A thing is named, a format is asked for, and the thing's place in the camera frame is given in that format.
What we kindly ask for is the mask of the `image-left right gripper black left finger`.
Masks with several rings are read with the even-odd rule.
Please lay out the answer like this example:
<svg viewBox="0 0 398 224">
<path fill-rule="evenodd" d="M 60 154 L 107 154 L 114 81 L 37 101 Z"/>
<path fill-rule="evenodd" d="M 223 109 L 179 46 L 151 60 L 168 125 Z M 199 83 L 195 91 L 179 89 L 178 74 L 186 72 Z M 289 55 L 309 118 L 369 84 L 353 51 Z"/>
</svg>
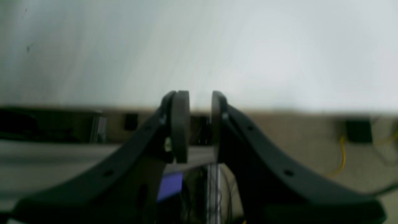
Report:
<svg viewBox="0 0 398 224">
<path fill-rule="evenodd" d="M 188 159 L 188 91 L 166 94 L 158 110 L 116 152 L 55 187 L 22 198 L 24 224 L 151 224 L 168 163 Z"/>
</svg>

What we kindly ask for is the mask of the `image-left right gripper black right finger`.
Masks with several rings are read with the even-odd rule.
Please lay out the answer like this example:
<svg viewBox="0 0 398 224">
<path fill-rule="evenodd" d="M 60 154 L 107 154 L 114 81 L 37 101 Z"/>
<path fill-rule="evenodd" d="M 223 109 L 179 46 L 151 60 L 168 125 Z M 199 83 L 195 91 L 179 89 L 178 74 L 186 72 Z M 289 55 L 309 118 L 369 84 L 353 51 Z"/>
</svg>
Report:
<svg viewBox="0 0 398 224">
<path fill-rule="evenodd" d="M 307 169 L 279 149 L 245 114 L 213 91 L 216 162 L 235 176 L 248 224 L 381 224 L 375 198 Z"/>
</svg>

